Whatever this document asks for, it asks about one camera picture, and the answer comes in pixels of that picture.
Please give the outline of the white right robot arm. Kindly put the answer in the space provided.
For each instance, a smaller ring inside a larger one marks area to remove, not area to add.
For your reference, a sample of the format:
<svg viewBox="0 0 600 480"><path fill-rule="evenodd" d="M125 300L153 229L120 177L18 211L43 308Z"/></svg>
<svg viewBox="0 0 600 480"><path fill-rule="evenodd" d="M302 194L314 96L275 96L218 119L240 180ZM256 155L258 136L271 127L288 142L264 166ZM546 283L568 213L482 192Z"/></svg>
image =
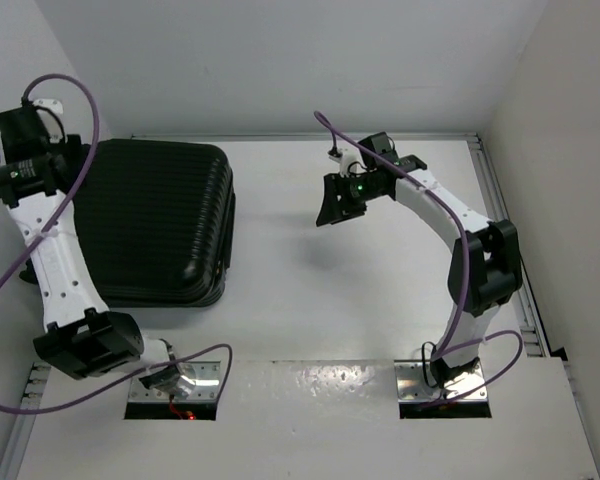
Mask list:
<svg viewBox="0 0 600 480"><path fill-rule="evenodd" d="M518 232L508 220L494 221L469 208L428 170L398 178L385 170L323 178L324 195L316 225L361 217L367 202L387 196L414 212L451 252L447 288L454 307L430 357L441 386L475 367L479 344L500 307L521 287Z"/></svg>

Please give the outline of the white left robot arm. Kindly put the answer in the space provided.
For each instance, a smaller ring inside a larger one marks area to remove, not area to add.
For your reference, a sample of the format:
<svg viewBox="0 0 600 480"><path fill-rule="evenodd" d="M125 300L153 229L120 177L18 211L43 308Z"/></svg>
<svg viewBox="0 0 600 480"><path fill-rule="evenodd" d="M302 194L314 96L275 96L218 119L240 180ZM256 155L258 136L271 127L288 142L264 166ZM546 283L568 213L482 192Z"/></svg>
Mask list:
<svg viewBox="0 0 600 480"><path fill-rule="evenodd" d="M31 250L43 302L37 355L75 380L139 369L145 388L171 399L191 396L193 369L175 361L168 342L147 338L130 315L111 311L99 295L75 228L65 145L52 142L31 104L0 113L0 136L0 199Z"/></svg>

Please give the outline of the black suitcase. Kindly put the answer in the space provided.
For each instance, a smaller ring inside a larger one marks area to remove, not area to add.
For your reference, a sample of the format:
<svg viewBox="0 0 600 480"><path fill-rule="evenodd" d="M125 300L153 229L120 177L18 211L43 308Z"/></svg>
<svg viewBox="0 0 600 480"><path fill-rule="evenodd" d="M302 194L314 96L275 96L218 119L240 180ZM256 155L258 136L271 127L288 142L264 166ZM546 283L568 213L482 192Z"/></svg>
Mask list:
<svg viewBox="0 0 600 480"><path fill-rule="evenodd" d="M73 199L91 279L111 307L207 307L225 289L236 195L211 144L101 142Z"/></svg>

